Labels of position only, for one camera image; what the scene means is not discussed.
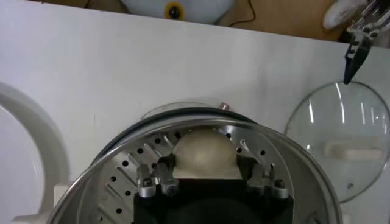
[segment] white countertop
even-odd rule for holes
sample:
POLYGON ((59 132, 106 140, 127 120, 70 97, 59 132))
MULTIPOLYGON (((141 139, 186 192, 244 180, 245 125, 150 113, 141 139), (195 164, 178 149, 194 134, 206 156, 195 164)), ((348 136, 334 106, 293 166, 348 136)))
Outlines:
MULTIPOLYGON (((0 100, 74 180, 112 138, 171 102, 230 104, 283 131, 297 104, 341 80, 346 44, 29 1, 0 1, 0 100), (55 138, 47 140, 46 135, 55 138)), ((390 50, 372 49, 356 79, 390 104, 390 50)), ((390 172, 343 205, 351 223, 389 222, 390 172)))

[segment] glass lid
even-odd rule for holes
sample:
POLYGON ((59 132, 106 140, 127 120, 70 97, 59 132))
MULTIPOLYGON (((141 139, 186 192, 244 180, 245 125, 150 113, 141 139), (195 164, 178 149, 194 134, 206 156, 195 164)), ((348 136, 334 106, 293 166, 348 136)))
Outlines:
POLYGON ((304 99, 285 135, 317 160, 342 203, 369 188, 386 167, 389 125, 389 110, 373 89, 338 82, 304 99))

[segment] screw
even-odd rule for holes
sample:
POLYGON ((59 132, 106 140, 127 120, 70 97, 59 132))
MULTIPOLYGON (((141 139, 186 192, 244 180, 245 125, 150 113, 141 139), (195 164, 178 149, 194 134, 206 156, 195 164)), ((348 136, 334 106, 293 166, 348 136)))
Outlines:
POLYGON ((353 188, 353 183, 348 183, 347 188, 351 190, 353 188))
POLYGON ((275 180, 274 185, 277 188, 285 188, 285 182, 282 179, 275 180))
POLYGON ((174 186, 170 186, 166 190, 166 196, 169 196, 169 197, 175 196, 176 193, 177 193, 176 187, 174 187, 174 186))
POLYGON ((150 187, 152 185, 152 180, 150 178, 144 179, 143 185, 145 187, 150 187))

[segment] yellow ring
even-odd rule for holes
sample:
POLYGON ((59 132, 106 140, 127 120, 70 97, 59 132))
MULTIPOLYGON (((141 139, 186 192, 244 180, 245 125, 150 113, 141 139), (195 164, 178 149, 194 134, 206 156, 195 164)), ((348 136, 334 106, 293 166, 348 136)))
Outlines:
POLYGON ((179 2, 170 2, 170 3, 168 3, 165 6, 165 9, 164 9, 164 17, 166 19, 172 19, 171 16, 169 15, 169 9, 172 8, 172 7, 177 7, 180 10, 180 16, 176 20, 183 20, 184 19, 184 15, 185 15, 185 11, 184 11, 183 6, 179 2))

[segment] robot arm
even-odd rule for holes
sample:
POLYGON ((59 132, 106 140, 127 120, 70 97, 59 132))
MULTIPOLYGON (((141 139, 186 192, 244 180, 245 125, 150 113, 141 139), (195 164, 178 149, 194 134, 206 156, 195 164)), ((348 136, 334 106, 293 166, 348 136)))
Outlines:
POLYGON ((376 37, 388 30, 390 30, 390 2, 372 0, 361 12, 359 20, 347 29, 347 32, 352 35, 352 39, 345 56, 345 84, 351 82, 353 76, 366 60, 376 37))

